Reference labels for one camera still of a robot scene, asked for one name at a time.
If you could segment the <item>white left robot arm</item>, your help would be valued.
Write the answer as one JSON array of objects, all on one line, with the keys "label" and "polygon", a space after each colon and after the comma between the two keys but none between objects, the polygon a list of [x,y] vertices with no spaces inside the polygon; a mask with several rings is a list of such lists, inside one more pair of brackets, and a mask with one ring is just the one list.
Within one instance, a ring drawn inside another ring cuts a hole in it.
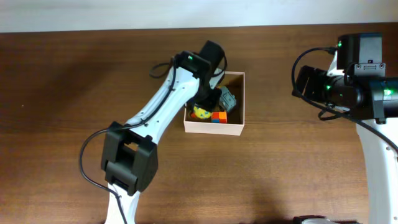
[{"label": "white left robot arm", "polygon": [[224,76],[225,53],[183,51],[166,64],[163,84],[149,102],[124,124],[105,133],[100,167],[109,191],[106,223],[134,223],[140,194],[157,169],[157,146],[177,112],[188,102],[214,105],[215,88]]}]

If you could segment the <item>yellow ball with blue letters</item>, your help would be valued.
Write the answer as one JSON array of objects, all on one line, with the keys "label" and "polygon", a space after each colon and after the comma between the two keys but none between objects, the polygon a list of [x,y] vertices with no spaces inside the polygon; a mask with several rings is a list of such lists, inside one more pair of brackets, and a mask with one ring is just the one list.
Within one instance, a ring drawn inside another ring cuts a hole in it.
[{"label": "yellow ball with blue letters", "polygon": [[197,106],[193,107],[193,113],[196,115],[197,119],[208,119],[211,117],[212,114],[212,112],[209,112]]}]

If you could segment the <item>multicolour puzzle cube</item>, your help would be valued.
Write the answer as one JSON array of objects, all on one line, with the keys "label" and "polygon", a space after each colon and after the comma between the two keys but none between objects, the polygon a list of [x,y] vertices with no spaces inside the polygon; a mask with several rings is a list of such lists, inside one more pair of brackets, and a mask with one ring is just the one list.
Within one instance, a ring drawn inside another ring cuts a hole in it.
[{"label": "multicolour puzzle cube", "polygon": [[228,122],[228,115],[225,111],[215,111],[211,114],[212,123],[226,124]]}]

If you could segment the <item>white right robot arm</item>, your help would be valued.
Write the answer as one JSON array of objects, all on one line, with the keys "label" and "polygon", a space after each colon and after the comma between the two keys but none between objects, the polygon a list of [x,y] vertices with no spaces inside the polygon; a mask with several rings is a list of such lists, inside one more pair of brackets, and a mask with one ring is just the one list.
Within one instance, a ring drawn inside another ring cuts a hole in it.
[{"label": "white right robot arm", "polygon": [[356,125],[366,166],[369,222],[397,223],[397,79],[304,66],[292,94]]}]

